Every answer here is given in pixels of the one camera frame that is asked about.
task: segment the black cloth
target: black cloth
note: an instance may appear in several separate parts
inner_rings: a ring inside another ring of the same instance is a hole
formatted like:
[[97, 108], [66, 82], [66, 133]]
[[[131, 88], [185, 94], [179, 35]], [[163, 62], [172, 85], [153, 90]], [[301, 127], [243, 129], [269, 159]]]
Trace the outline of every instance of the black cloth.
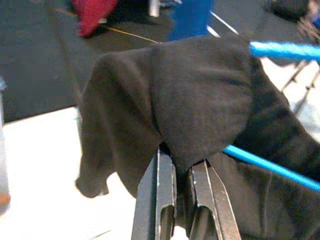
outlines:
[[319, 238], [319, 193], [221, 153], [233, 143], [320, 181], [320, 145], [250, 56], [246, 38], [202, 36], [109, 53], [95, 66], [80, 113], [76, 184], [84, 195], [105, 191], [117, 171], [135, 196], [165, 142], [178, 183], [193, 164], [209, 160], [244, 238]]

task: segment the blue cord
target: blue cord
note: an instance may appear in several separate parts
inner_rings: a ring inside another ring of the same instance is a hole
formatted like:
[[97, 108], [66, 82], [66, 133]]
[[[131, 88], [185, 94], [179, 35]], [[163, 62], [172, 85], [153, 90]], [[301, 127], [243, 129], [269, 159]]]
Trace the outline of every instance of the blue cord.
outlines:
[[287, 59], [305, 59], [320, 61], [320, 47], [277, 42], [257, 42], [250, 43], [250, 52], [254, 57], [271, 57]]
[[223, 152], [231, 157], [234, 157], [236, 159], [239, 159], [241, 161], [244, 161], [246, 163], [256, 165], [258, 167], [261, 167], [263, 169], [270, 170], [272, 172], [275, 172], [281, 176], [284, 176], [288, 179], [291, 179], [301, 185], [306, 186], [309, 189], [312, 189], [318, 193], [320, 193], [320, 183], [317, 181], [314, 181], [308, 177], [305, 177], [301, 174], [298, 174], [294, 171], [291, 171], [285, 167], [279, 166], [278, 164], [269, 162], [262, 157], [256, 156], [252, 153], [249, 153], [247, 151], [241, 150], [238, 147], [229, 145], [226, 147]]

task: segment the black metal jaw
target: black metal jaw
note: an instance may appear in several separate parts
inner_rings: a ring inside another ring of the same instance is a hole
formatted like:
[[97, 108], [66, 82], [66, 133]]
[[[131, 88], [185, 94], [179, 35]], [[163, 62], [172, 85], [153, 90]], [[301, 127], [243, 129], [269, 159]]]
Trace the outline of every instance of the black metal jaw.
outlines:
[[[160, 146], [141, 179], [131, 240], [170, 240], [173, 235], [179, 206], [176, 169], [168, 154]], [[190, 240], [241, 240], [227, 190], [206, 160], [189, 170], [183, 204]]]

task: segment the dark carpet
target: dark carpet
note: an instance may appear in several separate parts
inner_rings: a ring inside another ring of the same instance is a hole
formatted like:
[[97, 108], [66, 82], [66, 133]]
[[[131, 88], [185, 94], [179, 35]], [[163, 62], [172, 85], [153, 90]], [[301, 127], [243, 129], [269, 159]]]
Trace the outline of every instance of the dark carpet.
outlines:
[[[47, 113], [76, 101], [67, 76], [60, 46], [48, 23], [45, 0], [2, 0], [0, 8], [0, 76], [7, 83], [3, 94], [5, 122]], [[264, 0], [215, 0], [215, 13], [239, 33], [253, 34], [260, 41], [299, 43], [296, 25], [265, 13]], [[55, 8], [66, 8], [57, 0]], [[170, 9], [159, 18], [148, 16], [145, 3], [123, 1], [107, 25], [163, 42], [172, 30]], [[77, 17], [57, 12], [58, 29], [67, 46], [81, 88], [95, 61], [111, 51], [144, 48], [152, 42], [100, 27], [90, 38], [77, 36]], [[221, 36], [230, 30], [216, 18], [209, 23]]]

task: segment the red bag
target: red bag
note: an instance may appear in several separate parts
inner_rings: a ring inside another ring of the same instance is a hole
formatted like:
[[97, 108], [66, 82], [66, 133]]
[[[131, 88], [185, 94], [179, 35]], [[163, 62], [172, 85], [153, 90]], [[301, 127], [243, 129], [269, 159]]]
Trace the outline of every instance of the red bag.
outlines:
[[118, 0], [72, 0], [80, 18], [78, 35], [89, 36], [100, 19], [107, 17], [116, 7]]

